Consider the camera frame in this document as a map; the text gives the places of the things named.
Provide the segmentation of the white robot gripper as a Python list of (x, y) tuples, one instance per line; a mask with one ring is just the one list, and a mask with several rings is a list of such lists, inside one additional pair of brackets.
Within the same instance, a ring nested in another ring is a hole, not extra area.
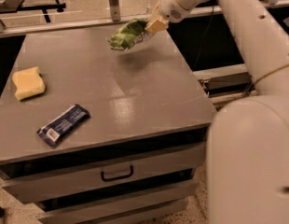
[(182, 21), (194, 7), (207, 1), (210, 0), (159, 0), (150, 13), (145, 30), (152, 34), (164, 31), (169, 22)]

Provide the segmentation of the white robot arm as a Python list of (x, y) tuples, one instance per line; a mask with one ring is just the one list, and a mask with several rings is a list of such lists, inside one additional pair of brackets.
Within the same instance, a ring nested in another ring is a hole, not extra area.
[[(160, 0), (162, 31), (208, 0)], [(206, 145), (208, 224), (289, 224), (289, 35), (259, 0), (217, 0), (256, 94), (224, 106)]]

